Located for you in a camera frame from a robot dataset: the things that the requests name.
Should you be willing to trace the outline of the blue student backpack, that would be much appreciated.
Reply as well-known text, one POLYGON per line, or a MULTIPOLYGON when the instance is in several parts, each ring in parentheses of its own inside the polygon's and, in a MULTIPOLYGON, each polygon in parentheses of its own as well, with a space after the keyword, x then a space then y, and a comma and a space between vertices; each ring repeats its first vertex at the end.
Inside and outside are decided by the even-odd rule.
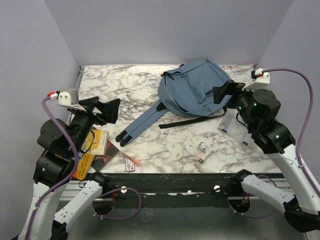
POLYGON ((230 76, 216 63, 201 59, 162 73, 159 100, 115 138, 121 147, 131 143, 167 112, 186 120, 159 125, 168 129, 216 119, 215 112, 227 111, 227 101, 214 103, 214 87, 223 86, 230 76))

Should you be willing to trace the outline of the dark red notebook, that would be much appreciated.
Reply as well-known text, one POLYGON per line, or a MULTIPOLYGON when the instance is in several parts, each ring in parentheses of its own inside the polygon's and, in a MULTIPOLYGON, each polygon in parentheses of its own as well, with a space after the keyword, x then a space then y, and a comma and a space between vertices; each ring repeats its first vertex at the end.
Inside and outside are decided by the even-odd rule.
POLYGON ((104 155, 96 155, 91 163, 95 171, 102 170, 114 157, 119 154, 120 150, 109 140, 106 143, 104 155))

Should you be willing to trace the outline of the orange pencil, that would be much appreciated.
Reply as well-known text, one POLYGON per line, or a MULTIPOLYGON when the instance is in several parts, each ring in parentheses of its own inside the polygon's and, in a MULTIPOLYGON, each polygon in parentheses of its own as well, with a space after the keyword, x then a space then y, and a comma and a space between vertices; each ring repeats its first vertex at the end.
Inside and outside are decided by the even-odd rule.
POLYGON ((123 151, 120 151, 120 153, 126 157, 127 159, 131 160, 132 162, 134 162, 135 164, 139 165, 140 163, 133 157, 133 156, 129 156, 128 154, 124 153, 123 151))

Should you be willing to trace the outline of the small white red card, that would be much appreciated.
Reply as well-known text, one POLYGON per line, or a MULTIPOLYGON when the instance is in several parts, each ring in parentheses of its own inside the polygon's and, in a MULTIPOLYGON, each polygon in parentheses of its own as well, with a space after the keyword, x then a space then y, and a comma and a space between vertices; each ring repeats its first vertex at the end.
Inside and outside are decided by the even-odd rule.
POLYGON ((134 172, 135 171, 135 162, 129 158, 125 159, 125 168, 126 172, 134 172))

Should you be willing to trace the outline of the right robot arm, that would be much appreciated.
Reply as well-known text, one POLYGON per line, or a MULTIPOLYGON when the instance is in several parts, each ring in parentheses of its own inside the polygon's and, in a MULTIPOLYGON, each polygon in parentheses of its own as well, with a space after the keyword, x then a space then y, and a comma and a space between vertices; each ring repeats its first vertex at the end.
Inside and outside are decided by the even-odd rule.
POLYGON ((213 87, 213 102, 219 104, 230 96, 226 106, 238 111, 254 143, 277 165, 293 192, 270 185, 247 170, 231 178, 230 191, 236 196, 248 193, 260 198, 301 233, 319 230, 320 185, 296 152, 298 145, 289 129, 276 120, 281 103, 271 90, 246 91, 244 87, 233 80, 213 87))

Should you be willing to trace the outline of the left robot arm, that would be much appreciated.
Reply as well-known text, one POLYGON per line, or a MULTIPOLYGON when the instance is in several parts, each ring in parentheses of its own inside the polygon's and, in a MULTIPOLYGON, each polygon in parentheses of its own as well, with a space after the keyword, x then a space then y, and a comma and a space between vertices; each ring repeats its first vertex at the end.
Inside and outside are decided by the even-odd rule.
POLYGON ((98 197, 110 194, 109 176, 95 172, 84 188, 62 210, 57 211, 62 193, 79 163, 79 153, 93 125, 115 124, 121 100, 101 102, 99 97, 77 101, 80 109, 68 104, 74 117, 70 124, 53 116, 47 101, 60 100, 61 94, 45 97, 41 104, 49 120, 40 129, 37 143, 44 148, 33 175, 32 202, 18 240, 65 240, 74 221, 98 197))

